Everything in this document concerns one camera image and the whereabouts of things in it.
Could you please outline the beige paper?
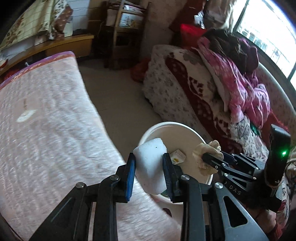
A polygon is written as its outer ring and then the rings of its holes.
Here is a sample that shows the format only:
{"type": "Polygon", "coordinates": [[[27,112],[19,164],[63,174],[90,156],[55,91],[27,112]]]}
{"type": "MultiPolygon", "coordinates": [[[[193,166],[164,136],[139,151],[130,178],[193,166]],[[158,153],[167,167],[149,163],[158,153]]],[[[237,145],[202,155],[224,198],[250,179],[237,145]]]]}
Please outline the beige paper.
{"type": "Polygon", "coordinates": [[[196,162],[196,167],[203,176],[214,175],[218,172],[215,167],[208,164],[212,156],[219,160],[224,159],[221,146],[217,140],[211,141],[208,144],[201,143],[193,150],[193,158],[196,162]]]}

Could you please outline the white foam block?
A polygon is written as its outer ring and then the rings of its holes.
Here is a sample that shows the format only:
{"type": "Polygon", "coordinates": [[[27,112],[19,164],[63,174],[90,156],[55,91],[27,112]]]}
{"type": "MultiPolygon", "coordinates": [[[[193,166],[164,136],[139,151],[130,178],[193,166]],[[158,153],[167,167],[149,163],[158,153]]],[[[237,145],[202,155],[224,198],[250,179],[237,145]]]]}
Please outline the white foam block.
{"type": "Polygon", "coordinates": [[[136,160],[135,175],[143,190],[158,195],[166,190],[163,172],[163,154],[167,152],[161,138],[155,138],[133,150],[136,160]]]}

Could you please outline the green white milk carton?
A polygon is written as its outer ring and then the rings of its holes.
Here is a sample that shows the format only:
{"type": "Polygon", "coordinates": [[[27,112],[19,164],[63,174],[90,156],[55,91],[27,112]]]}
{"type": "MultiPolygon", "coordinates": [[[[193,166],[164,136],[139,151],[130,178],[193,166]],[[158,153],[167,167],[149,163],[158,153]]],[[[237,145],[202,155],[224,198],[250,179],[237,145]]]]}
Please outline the green white milk carton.
{"type": "Polygon", "coordinates": [[[185,161],[186,155],[181,150],[175,150],[174,152],[170,153],[170,158],[174,165],[178,165],[185,161]]]}

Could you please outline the floral covered sofa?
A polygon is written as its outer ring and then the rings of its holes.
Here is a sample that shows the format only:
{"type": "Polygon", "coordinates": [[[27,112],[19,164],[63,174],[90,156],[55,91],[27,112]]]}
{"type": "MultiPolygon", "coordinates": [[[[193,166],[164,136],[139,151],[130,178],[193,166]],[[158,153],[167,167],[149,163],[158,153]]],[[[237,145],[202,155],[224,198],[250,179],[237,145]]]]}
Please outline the floral covered sofa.
{"type": "Polygon", "coordinates": [[[144,78],[143,92],[165,121],[183,123],[205,142],[217,140],[227,153],[243,153],[260,161],[268,157],[270,125],[277,119],[295,146],[295,110],[276,79],[262,65],[256,76],[269,95],[271,114],[262,130],[254,131],[248,117],[233,124],[208,68],[200,55],[171,45],[155,45],[144,78]]]}

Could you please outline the pink clothes pile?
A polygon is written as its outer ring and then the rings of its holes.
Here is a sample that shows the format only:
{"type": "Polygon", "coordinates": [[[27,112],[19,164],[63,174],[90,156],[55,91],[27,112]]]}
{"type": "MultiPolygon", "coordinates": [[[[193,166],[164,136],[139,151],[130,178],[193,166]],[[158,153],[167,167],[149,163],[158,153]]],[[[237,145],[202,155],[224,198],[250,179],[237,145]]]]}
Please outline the pink clothes pile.
{"type": "Polygon", "coordinates": [[[261,129],[270,114],[270,100],[255,73],[259,66],[257,48],[222,29],[208,30],[197,45],[200,55],[229,92],[231,121],[239,123],[248,116],[261,129]]]}

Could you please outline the red cushion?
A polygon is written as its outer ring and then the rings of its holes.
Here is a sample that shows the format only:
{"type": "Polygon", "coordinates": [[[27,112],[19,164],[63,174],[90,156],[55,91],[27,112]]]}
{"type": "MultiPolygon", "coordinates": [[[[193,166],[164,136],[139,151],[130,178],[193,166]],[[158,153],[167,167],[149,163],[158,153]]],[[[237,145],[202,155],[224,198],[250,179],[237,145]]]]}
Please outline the red cushion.
{"type": "Polygon", "coordinates": [[[194,47],[196,48],[198,39],[207,32],[206,29],[196,27],[189,24],[181,24],[181,47],[194,47]]]}

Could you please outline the wooden shelf rack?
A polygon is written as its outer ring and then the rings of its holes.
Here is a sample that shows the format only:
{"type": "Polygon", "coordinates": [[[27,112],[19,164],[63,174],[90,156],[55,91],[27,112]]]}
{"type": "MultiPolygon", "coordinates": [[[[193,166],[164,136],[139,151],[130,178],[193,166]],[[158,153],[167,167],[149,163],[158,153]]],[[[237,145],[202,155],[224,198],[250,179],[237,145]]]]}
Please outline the wooden shelf rack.
{"type": "Polygon", "coordinates": [[[138,63],[147,15],[148,7],[131,1],[111,1],[107,4],[107,18],[102,32],[105,68],[130,68],[138,63]]]}

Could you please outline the wooden tv cabinet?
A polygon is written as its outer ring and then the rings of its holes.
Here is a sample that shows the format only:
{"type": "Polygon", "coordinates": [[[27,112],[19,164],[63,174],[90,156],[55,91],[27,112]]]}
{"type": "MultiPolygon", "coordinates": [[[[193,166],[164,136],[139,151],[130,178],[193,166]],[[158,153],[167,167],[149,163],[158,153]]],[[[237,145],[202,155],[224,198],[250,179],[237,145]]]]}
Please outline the wooden tv cabinet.
{"type": "Polygon", "coordinates": [[[84,34],[66,37],[62,40],[47,41],[36,45],[11,58],[6,66],[1,69],[1,75],[9,71],[18,63],[41,52],[44,52],[46,57],[65,51],[72,51],[78,58],[89,56],[93,39],[94,35],[84,34]]]}

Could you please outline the floral cloth covered television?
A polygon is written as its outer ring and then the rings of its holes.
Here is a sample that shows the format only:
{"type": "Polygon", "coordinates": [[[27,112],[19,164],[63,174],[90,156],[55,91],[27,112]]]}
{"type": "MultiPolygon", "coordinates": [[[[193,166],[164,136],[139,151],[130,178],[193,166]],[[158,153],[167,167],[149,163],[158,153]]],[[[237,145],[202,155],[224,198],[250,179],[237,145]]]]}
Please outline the floral cloth covered television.
{"type": "Polygon", "coordinates": [[[30,37],[64,38],[64,29],[72,14],[67,1],[35,1],[9,29],[1,42],[1,50],[30,37]]]}

